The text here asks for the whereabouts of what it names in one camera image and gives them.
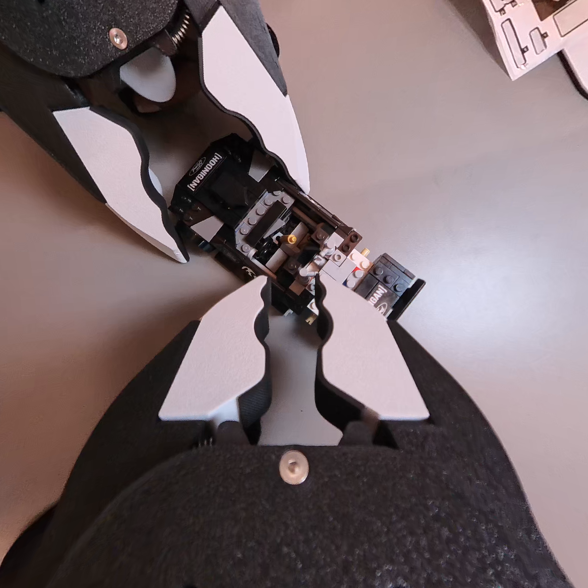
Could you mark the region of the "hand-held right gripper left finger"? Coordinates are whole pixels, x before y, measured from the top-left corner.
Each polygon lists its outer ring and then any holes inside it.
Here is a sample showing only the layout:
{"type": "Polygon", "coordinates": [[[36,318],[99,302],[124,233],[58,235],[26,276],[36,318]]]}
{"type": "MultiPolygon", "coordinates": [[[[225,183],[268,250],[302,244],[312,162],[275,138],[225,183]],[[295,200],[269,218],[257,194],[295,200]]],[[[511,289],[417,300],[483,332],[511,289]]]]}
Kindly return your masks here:
{"type": "Polygon", "coordinates": [[[244,423],[239,397],[266,372],[264,336],[254,331],[266,310],[267,277],[257,277],[227,295],[202,317],[159,410],[162,421],[244,423]]]}

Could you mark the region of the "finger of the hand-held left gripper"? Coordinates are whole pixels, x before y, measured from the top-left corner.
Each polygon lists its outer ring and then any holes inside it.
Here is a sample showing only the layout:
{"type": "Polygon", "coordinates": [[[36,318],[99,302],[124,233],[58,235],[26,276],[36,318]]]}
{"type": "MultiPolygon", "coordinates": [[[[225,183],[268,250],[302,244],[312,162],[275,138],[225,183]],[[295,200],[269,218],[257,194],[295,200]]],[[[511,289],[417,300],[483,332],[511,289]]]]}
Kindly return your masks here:
{"type": "Polygon", "coordinates": [[[139,128],[104,107],[53,115],[107,207],[161,252],[180,263],[189,261],[165,199],[151,179],[149,151],[139,128]]]}
{"type": "Polygon", "coordinates": [[[196,5],[196,26],[203,89],[309,193],[305,147],[261,7],[196,5]]]}

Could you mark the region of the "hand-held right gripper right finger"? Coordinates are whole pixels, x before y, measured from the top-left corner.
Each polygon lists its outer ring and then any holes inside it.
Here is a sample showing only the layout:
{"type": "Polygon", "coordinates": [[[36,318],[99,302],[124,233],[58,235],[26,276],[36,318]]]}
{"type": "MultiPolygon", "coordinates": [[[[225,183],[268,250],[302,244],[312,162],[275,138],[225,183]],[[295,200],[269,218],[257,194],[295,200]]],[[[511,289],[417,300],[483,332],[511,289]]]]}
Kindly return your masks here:
{"type": "Polygon", "coordinates": [[[430,413],[386,318],[333,279],[318,279],[319,348],[316,383],[342,400],[350,420],[426,421],[430,413]]]}

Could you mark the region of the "black lego car model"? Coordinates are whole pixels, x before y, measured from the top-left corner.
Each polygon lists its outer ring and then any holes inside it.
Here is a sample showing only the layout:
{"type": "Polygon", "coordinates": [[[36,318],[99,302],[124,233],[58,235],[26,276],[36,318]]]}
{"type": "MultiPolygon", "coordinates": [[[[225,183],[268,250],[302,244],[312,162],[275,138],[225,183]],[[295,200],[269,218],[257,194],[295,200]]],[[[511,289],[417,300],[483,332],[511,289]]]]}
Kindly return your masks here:
{"type": "Polygon", "coordinates": [[[389,254],[370,261],[362,236],[290,183],[272,158],[237,134],[207,148],[176,184],[170,210],[184,241],[247,283],[267,276],[283,315],[318,316],[327,278],[397,320],[425,285],[389,254]]]}

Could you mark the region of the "white sticker sheet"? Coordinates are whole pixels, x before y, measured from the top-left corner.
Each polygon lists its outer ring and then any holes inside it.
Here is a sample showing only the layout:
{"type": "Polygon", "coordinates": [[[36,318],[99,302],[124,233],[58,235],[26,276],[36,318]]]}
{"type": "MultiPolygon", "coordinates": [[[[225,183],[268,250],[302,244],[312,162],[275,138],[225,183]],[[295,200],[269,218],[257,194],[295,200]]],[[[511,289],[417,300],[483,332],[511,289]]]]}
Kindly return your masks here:
{"type": "Polygon", "coordinates": [[[587,1],[482,1],[512,80],[587,36],[587,1]]]}

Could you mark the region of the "white tray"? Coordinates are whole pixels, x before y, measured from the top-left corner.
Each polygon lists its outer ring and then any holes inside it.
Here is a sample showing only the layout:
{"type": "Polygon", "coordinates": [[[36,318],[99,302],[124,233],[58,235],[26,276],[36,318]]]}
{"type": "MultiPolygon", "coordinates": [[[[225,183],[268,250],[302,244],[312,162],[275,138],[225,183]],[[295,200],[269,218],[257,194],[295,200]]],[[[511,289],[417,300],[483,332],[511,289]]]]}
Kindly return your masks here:
{"type": "Polygon", "coordinates": [[[561,51],[562,63],[577,91],[587,99],[587,36],[561,51]]]}

